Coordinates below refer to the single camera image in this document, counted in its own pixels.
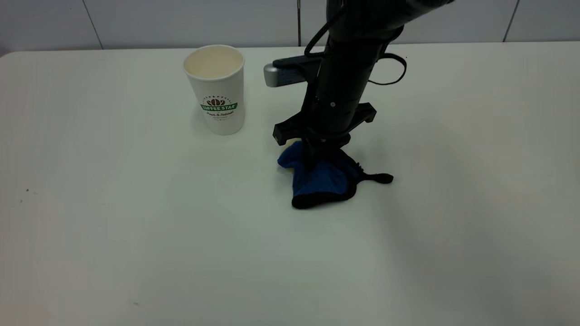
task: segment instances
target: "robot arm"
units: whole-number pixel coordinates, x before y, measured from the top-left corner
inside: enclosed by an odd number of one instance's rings
[[[276,60],[264,68],[268,86],[308,82],[300,112],[274,128],[278,144],[301,138],[309,167],[347,144],[352,129],[374,119],[375,109],[359,101],[388,44],[405,23],[452,1],[328,0],[327,23],[308,44],[305,56]],[[310,53],[326,30],[324,52]]]

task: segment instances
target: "black cable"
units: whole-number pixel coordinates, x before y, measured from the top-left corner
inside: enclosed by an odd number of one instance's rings
[[[324,26],[322,26],[322,28],[314,35],[314,37],[312,37],[310,42],[308,42],[308,45],[306,45],[306,49],[304,49],[304,55],[306,57],[316,58],[324,56],[324,52],[310,53],[310,51],[316,45],[316,42],[318,42],[318,40],[320,40],[320,38],[324,35],[324,33],[326,33],[332,27],[332,25],[334,25],[342,17],[342,15],[345,14],[345,12],[346,5],[340,7],[338,12],[332,16],[332,18],[328,20]]]
[[[395,32],[395,34],[393,34],[393,36],[392,36],[392,37],[391,37],[391,38],[390,38],[390,39],[389,39],[387,42],[385,42],[385,45],[384,45],[384,49],[385,49],[385,50],[387,49],[387,46],[388,46],[388,45],[389,45],[391,42],[393,42],[393,41],[394,41],[394,40],[395,40],[397,37],[399,37],[399,36],[401,35],[401,33],[403,32],[403,28],[405,28],[405,26],[401,26],[401,27],[399,27],[399,28],[397,29],[397,31]],[[405,59],[403,59],[403,58],[402,58],[402,57],[400,57],[400,56],[394,55],[394,54],[392,54],[392,53],[383,53],[383,55],[381,55],[381,56],[380,56],[379,60],[380,60],[380,59],[394,59],[394,60],[397,60],[397,61],[399,61],[399,62],[400,62],[402,65],[403,65],[403,68],[404,68],[404,70],[403,70],[403,74],[401,74],[401,77],[399,77],[399,78],[398,78],[396,81],[394,81],[394,82],[386,82],[386,83],[380,83],[380,82],[371,81],[370,79],[369,79],[369,82],[372,82],[372,83],[373,83],[373,84],[375,84],[375,85],[381,85],[381,86],[385,86],[385,85],[392,85],[392,84],[396,84],[396,83],[400,82],[400,81],[401,81],[401,79],[402,79],[403,77],[405,77],[405,74],[407,73],[407,62],[405,61]]]
[[[394,82],[380,83],[380,82],[371,81],[370,79],[368,82],[372,82],[375,85],[385,86],[385,85],[396,84],[396,83],[400,82],[403,77],[405,77],[405,74],[407,73],[407,62],[405,61],[405,59],[403,59],[400,56],[394,55],[392,53],[384,53],[380,58],[381,59],[394,59],[394,60],[399,61],[403,65],[403,68],[404,68],[403,74],[401,74],[401,77],[399,77],[399,79],[395,80]]]

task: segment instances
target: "blue cloth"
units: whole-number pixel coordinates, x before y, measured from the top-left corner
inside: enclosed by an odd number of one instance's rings
[[[320,192],[343,194],[349,188],[345,173],[329,161],[321,160],[312,171],[308,171],[302,160],[302,142],[295,142],[286,148],[278,164],[283,168],[294,169],[294,196]],[[346,169],[354,179],[358,177],[354,169],[349,166]]]
[[[319,160],[311,171],[303,162],[302,142],[295,142],[280,155],[278,164],[294,169],[292,206],[299,209],[311,208],[326,202],[352,198],[357,183],[373,180],[391,183],[393,176],[386,173],[368,175],[352,158],[337,150],[331,160]]]

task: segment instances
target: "paper cup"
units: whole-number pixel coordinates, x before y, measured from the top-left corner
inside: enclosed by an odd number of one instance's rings
[[[183,61],[209,130],[231,135],[244,124],[244,56],[228,45],[208,45]]]

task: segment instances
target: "tabletop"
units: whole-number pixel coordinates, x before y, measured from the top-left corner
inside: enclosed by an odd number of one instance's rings
[[[271,135],[306,85],[262,73],[303,48],[241,49],[231,136],[191,51],[0,58],[1,325],[580,322],[580,42],[392,46],[344,150],[394,182],[308,211]]]

